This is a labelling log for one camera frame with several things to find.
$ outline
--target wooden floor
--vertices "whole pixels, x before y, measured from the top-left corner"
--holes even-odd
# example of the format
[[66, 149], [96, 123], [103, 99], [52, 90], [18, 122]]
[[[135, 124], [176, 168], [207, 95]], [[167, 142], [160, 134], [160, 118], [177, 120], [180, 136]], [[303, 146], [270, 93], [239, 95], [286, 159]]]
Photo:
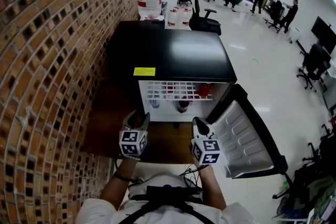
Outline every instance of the wooden floor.
[[[82, 151], [117, 158], [120, 154], [119, 131], [124, 118], [136, 110], [136, 105], [118, 83], [103, 81], [92, 105]], [[192, 124], [151, 122], [148, 144], [141, 161], [164, 164], [193, 163], [190, 154]]]

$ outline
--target computer monitor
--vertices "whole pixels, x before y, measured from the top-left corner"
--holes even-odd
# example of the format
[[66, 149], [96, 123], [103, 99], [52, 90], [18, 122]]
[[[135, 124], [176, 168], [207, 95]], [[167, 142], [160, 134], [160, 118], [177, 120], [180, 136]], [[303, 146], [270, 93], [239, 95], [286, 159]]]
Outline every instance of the computer monitor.
[[323, 46], [331, 54], [336, 45], [336, 34], [329, 25], [318, 16], [311, 31], [318, 39], [323, 40]]

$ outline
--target brick wall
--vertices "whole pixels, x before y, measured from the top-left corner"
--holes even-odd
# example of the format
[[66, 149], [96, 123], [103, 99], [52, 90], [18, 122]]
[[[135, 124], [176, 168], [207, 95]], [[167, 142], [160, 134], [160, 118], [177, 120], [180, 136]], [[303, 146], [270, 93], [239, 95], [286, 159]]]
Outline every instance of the brick wall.
[[136, 0], [0, 0], [0, 222], [72, 223], [99, 195], [108, 160], [79, 148], [106, 43], [136, 14]]

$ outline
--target white floor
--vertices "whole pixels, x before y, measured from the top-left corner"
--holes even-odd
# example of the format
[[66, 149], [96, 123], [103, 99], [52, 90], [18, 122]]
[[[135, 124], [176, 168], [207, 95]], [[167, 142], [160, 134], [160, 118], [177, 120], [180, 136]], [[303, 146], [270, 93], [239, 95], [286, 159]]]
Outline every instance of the white floor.
[[[176, 5], [175, 1], [169, 0], [169, 8]], [[289, 174], [293, 175], [293, 171], [302, 165], [302, 158], [310, 154], [307, 143], [318, 146], [321, 125], [328, 120], [322, 95], [318, 87], [317, 93], [305, 90], [303, 80], [296, 78], [303, 61], [300, 49], [296, 44], [288, 43], [285, 35], [267, 28], [262, 19], [268, 17], [264, 11], [261, 15], [251, 16], [251, 3], [237, 5], [237, 12], [224, 7], [223, 3], [222, 0], [209, 3], [199, 0], [201, 16], [205, 16], [205, 8], [217, 11], [210, 18], [222, 25], [220, 38], [236, 72], [237, 83], [248, 93], [280, 153], [286, 157]], [[149, 178], [163, 170], [180, 174], [187, 167], [139, 163], [135, 175]], [[215, 172], [228, 204], [240, 202], [256, 221], [271, 223], [279, 204], [272, 195], [282, 190], [284, 178], [276, 175], [228, 179], [220, 168], [216, 167]]]

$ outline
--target white wire rack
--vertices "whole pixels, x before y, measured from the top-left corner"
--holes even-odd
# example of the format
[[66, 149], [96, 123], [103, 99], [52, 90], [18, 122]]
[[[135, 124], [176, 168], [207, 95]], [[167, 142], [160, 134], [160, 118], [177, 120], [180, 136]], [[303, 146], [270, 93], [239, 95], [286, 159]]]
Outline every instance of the white wire rack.
[[206, 97], [199, 96], [197, 82], [187, 81], [149, 81], [147, 87], [147, 100], [193, 100], [211, 101], [212, 92]]

